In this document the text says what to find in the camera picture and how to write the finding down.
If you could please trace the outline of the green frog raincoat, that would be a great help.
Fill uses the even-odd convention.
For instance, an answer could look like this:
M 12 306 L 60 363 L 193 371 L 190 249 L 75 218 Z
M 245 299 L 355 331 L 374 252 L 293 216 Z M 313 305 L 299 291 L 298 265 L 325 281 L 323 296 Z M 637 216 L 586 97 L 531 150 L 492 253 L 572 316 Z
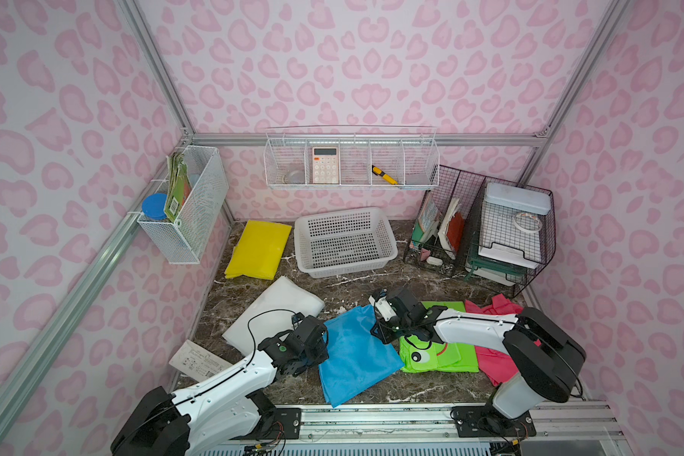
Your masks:
M 406 374 L 423 372 L 480 372 L 479 361 L 473 346 L 461 343 L 424 342 L 416 336 L 399 339 L 399 355 Z

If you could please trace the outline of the white raincoat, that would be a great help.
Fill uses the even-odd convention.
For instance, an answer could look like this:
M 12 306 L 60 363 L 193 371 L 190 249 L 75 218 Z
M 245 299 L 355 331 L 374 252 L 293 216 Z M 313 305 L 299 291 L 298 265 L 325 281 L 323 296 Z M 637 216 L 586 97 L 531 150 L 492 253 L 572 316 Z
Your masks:
M 293 328 L 296 313 L 317 317 L 324 301 L 288 277 L 280 277 L 269 286 L 222 335 L 242 355 L 256 351 L 258 343 Z

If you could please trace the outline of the blue raincoat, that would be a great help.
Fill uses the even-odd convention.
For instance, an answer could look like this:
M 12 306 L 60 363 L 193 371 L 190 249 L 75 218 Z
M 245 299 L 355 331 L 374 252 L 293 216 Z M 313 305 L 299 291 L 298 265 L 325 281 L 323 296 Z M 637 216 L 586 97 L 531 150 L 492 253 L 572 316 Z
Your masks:
M 374 308 L 355 307 L 325 323 L 329 358 L 319 366 L 325 400 L 339 407 L 404 367 L 395 348 L 371 334 Z

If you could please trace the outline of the yellow raincoat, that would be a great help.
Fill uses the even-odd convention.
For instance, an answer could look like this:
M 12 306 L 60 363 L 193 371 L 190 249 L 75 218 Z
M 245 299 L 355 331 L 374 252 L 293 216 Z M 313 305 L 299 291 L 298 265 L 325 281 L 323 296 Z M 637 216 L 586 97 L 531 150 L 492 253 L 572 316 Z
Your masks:
M 224 272 L 225 278 L 273 280 L 291 231 L 287 224 L 249 220 Z

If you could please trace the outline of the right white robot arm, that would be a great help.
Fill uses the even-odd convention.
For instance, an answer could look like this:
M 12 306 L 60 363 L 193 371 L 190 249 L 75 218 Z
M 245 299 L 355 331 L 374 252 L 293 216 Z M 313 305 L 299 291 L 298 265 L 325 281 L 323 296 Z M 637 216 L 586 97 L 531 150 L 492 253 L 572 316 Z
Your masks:
M 508 355 L 518 372 L 488 399 L 491 412 L 515 420 L 539 404 L 566 403 L 581 393 L 586 351 L 538 309 L 482 315 L 446 306 L 424 306 L 412 291 L 383 289 L 369 298 L 375 324 L 370 333 L 385 344 L 408 336 L 439 345 L 467 344 Z

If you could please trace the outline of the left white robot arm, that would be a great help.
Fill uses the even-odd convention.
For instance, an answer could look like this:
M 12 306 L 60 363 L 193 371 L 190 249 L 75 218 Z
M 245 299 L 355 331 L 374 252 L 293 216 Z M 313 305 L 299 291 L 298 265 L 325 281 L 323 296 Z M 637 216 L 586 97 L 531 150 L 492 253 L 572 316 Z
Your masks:
M 329 358 L 328 329 L 292 315 L 293 328 L 260 341 L 256 351 L 213 377 L 170 393 L 146 393 L 110 445 L 113 455 L 198 455 L 264 428 L 276 407 L 263 390 Z

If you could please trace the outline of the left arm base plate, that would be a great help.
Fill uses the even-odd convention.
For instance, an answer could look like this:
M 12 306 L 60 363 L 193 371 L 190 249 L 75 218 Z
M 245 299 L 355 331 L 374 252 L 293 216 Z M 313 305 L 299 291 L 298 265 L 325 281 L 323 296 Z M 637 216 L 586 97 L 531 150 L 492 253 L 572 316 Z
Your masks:
M 256 427 L 243 436 L 244 440 L 276 439 L 279 433 L 282 439 L 298 440 L 302 423 L 302 409 L 292 407 L 275 408 L 272 412 L 261 416 Z

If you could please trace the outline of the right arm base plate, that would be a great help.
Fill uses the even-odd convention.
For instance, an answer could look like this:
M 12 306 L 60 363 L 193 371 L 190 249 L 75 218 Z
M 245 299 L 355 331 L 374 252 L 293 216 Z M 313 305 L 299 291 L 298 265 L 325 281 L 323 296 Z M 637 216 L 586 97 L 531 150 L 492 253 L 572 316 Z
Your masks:
M 457 406 L 450 412 L 460 438 L 526 439 L 537 435 L 529 412 L 510 419 L 489 406 Z

